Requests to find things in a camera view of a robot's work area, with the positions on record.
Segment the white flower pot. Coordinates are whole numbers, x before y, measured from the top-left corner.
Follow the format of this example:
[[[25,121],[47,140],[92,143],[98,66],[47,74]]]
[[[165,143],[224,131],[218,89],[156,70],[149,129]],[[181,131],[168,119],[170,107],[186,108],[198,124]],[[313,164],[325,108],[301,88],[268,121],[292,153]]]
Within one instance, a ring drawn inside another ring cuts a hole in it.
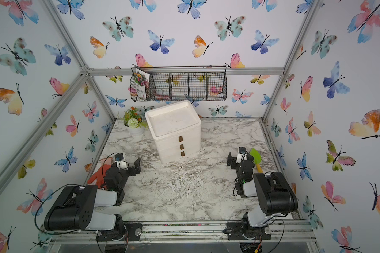
[[[126,129],[133,137],[141,137],[145,132],[144,127],[130,128],[127,126]]]

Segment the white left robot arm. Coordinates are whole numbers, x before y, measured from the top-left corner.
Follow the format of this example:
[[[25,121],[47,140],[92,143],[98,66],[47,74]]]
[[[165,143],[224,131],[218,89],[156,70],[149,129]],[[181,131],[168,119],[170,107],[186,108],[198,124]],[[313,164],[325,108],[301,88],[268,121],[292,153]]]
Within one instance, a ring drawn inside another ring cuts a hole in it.
[[[125,196],[129,177],[141,173],[141,158],[130,166],[126,161],[110,158],[97,171],[100,185],[66,186],[47,213],[44,228],[48,231],[92,230],[125,232],[121,215],[104,214],[96,207],[119,206]]]

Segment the white drawer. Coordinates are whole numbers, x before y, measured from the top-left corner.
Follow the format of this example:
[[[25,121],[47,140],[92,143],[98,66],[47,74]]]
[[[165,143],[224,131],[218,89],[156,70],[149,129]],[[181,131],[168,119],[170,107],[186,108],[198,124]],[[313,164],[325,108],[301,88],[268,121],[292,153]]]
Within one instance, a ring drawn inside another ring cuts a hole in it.
[[[197,153],[200,148],[199,145],[186,146],[180,144],[179,146],[174,146],[165,150],[158,150],[158,154],[162,163],[170,163]]]
[[[201,124],[196,124],[154,139],[163,149],[180,144],[193,144],[201,141]]]
[[[184,136],[172,137],[165,140],[156,141],[156,148],[160,155],[171,156],[184,152],[185,154],[195,153],[201,148],[200,138],[185,138]]]

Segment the green toy shovel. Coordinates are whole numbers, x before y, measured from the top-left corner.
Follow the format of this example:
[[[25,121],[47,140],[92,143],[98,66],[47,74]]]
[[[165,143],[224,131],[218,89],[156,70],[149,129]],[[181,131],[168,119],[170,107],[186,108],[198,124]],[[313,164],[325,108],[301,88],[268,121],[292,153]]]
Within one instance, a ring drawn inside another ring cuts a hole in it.
[[[256,165],[258,173],[263,173],[263,169],[260,167],[260,163],[262,162],[260,153],[255,148],[252,148],[250,155],[253,157],[253,162]]]

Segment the red rubber glove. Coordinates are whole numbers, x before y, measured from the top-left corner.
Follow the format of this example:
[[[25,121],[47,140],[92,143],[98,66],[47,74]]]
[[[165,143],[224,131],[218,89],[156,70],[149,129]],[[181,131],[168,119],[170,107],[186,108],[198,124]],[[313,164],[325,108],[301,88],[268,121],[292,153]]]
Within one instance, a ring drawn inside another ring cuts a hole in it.
[[[112,163],[113,163],[113,159],[111,157],[102,159],[100,161],[100,167],[89,178],[87,184],[88,185],[94,185],[95,184],[98,189],[103,189],[104,176],[105,176],[107,170],[111,168]]]

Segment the white drawer cabinet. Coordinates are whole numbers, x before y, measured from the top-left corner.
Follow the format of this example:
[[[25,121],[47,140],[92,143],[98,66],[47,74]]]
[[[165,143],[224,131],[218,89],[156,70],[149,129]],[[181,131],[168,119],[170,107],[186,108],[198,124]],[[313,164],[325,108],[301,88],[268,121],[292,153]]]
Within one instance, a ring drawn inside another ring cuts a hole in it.
[[[187,158],[201,149],[201,119],[190,101],[147,111],[145,118],[162,163]]]

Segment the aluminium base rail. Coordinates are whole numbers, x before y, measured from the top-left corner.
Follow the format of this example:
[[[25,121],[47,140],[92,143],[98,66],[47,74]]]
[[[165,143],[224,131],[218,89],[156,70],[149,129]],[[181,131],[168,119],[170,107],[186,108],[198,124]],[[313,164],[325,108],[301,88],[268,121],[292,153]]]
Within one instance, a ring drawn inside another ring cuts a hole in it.
[[[207,242],[316,242],[305,220],[277,220],[245,232],[241,221],[148,221],[126,222],[129,244]]]

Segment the white bottom drawer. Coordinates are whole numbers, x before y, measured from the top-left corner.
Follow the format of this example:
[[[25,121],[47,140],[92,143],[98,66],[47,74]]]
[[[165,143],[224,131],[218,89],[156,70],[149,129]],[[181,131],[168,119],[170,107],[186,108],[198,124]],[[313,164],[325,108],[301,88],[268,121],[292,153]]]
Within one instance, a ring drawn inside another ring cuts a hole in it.
[[[199,145],[186,146],[180,144],[179,146],[174,146],[165,150],[158,150],[158,154],[162,163],[170,163],[197,153],[200,148]]]

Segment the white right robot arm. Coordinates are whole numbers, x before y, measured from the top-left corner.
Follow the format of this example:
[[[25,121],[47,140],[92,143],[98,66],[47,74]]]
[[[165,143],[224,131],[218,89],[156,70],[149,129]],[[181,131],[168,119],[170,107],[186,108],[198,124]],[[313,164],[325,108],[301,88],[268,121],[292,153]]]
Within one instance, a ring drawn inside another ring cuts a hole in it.
[[[228,155],[227,165],[236,171],[235,196],[257,198],[258,206],[245,213],[241,228],[245,231],[265,227],[274,218],[287,217],[298,209],[298,200],[284,175],[280,172],[254,172],[261,156],[255,149],[240,147],[234,157]]]

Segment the flower seed packet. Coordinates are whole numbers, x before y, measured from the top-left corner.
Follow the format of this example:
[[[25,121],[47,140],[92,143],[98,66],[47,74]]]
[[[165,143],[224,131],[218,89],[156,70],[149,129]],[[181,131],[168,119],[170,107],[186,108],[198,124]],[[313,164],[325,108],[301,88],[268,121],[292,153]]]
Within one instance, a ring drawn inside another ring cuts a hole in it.
[[[139,98],[147,98],[150,87],[150,74],[136,68],[134,71],[135,90]]]

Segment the artificial green flower plant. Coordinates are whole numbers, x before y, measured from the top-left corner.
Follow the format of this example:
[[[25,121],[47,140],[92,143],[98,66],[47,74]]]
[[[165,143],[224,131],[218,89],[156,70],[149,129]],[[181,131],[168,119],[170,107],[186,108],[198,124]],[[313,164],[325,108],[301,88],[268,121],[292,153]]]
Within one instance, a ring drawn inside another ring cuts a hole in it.
[[[130,129],[148,128],[145,116],[142,114],[141,110],[133,106],[125,111],[122,120],[124,125]]]

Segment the white top drawer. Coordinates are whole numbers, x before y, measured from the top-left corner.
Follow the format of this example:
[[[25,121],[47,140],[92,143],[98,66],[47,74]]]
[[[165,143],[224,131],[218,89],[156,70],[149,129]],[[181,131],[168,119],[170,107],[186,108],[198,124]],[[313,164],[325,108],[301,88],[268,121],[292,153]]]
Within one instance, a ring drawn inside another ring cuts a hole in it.
[[[201,124],[196,124],[154,139],[163,149],[180,144],[193,144],[201,141]]]

